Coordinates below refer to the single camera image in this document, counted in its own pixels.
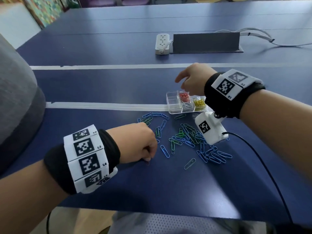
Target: right hand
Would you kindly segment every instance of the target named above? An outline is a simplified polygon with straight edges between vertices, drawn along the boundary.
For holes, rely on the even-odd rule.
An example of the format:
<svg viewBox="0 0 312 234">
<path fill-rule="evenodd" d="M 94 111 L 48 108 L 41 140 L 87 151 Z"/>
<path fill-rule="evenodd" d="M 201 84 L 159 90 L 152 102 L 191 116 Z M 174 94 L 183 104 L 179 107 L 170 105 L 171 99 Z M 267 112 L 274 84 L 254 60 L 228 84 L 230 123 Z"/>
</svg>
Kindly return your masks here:
<svg viewBox="0 0 312 234">
<path fill-rule="evenodd" d="M 205 84 L 215 73 L 215 70 L 204 63 L 194 63 L 181 71 L 175 79 L 175 82 L 179 83 L 183 78 L 186 78 L 181 85 L 181 89 L 185 90 L 185 92 L 189 92 L 190 96 L 204 96 Z"/>
<path fill-rule="evenodd" d="M 106 130 L 120 151 L 120 163 L 135 162 L 155 156 L 157 141 L 154 132 L 144 123 L 133 123 Z"/>
</svg>

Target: purple chair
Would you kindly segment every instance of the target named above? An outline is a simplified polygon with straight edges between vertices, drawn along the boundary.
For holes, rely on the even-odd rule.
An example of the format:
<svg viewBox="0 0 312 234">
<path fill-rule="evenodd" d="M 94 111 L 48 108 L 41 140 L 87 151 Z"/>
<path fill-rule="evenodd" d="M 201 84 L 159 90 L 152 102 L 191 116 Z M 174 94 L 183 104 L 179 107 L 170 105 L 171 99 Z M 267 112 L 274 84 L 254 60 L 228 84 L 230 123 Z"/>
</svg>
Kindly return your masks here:
<svg viewBox="0 0 312 234">
<path fill-rule="evenodd" d="M 121 0 L 123 6 L 143 6 L 147 5 L 149 0 Z"/>
<path fill-rule="evenodd" d="M 107 7 L 107 6 L 117 6 L 115 0 L 87 0 L 88 7 Z"/>
</svg>

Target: electrical outlet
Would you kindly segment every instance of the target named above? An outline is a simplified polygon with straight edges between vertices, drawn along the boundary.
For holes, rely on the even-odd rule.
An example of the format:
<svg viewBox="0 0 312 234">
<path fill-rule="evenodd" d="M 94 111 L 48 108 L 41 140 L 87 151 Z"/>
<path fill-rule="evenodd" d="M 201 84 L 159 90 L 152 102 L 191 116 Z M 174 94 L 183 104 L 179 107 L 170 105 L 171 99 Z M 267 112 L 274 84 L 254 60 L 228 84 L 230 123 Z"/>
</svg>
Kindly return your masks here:
<svg viewBox="0 0 312 234">
<path fill-rule="evenodd" d="M 156 37 L 155 53 L 157 55 L 167 55 L 167 54 L 169 54 L 169 49 L 170 49 L 169 42 L 170 42 L 169 34 L 158 34 L 157 37 Z"/>
</svg>

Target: wristband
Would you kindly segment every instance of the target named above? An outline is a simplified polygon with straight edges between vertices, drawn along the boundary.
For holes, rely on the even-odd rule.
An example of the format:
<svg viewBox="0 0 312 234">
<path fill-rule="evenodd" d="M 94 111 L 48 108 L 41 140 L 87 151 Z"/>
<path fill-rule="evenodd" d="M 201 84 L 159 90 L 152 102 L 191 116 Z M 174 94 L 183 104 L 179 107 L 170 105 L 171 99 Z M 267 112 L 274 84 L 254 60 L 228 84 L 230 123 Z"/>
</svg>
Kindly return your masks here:
<svg viewBox="0 0 312 234">
<path fill-rule="evenodd" d="M 260 79 L 238 70 L 218 72 L 205 84 L 205 103 L 218 117 L 239 118 L 247 98 L 261 89 L 265 89 L 265 86 Z"/>
<path fill-rule="evenodd" d="M 64 145 L 51 149 L 44 163 L 60 187 L 69 194 L 90 193 L 117 173 L 120 151 L 104 130 L 89 126 L 64 137 Z"/>
</svg>

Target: table surface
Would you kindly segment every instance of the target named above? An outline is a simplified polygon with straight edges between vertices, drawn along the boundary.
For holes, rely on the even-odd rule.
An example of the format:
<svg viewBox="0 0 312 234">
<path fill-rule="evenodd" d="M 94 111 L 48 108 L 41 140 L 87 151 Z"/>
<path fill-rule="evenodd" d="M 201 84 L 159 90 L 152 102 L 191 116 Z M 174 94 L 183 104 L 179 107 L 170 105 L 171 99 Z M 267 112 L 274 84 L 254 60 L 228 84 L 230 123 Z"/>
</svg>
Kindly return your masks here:
<svg viewBox="0 0 312 234">
<path fill-rule="evenodd" d="M 166 92 L 180 87 L 174 78 L 193 62 L 210 63 L 218 71 L 236 68 L 262 79 L 268 90 L 311 105 L 310 46 L 278 48 L 244 36 L 240 39 L 244 53 L 154 54 L 155 38 L 161 32 L 172 36 L 244 27 L 265 29 L 277 43 L 311 42 L 312 1 L 69 10 L 18 49 L 30 66 L 42 66 L 33 69 L 46 100 L 53 103 L 46 110 L 38 135 L 5 175 L 42 159 L 63 136 L 88 125 L 109 129 L 136 122 L 152 107 L 164 110 Z M 63 70 L 59 66 L 71 67 Z M 86 109 L 94 105 L 105 110 Z M 161 122 L 162 118 L 155 118 L 151 128 Z M 188 114 L 175 121 L 171 116 L 161 144 L 169 148 L 168 138 L 183 122 L 194 125 L 194 118 Z M 312 187 L 308 181 L 240 120 L 225 119 L 223 125 L 258 151 L 279 185 L 294 222 L 312 226 Z M 233 155 L 224 165 L 205 164 L 188 146 L 178 147 L 169 159 L 159 149 L 149 166 L 144 162 L 120 165 L 114 179 L 96 192 L 77 194 L 61 205 L 289 222 L 272 181 L 248 146 L 234 137 L 217 146 Z M 196 163 L 184 170 L 193 157 Z"/>
</svg>

